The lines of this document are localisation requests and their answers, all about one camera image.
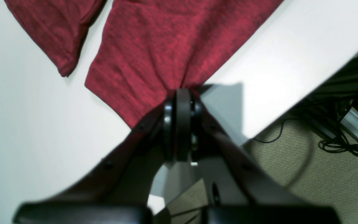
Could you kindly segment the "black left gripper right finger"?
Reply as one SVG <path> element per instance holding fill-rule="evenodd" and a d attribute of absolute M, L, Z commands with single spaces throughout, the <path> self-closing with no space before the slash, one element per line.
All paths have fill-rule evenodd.
<path fill-rule="evenodd" d="M 206 187 L 209 204 L 202 224 L 339 224 L 332 207 L 307 203 L 270 178 L 240 150 L 192 90 L 182 90 L 182 137 L 195 135 L 191 152 Z"/>

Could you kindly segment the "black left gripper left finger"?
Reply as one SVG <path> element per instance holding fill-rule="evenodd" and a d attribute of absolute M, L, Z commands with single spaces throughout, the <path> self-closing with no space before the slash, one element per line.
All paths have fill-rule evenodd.
<path fill-rule="evenodd" d="M 147 113 L 125 140 L 63 192 L 23 203 L 14 224 L 152 224 L 147 207 L 155 174 L 174 150 L 176 94 Z"/>

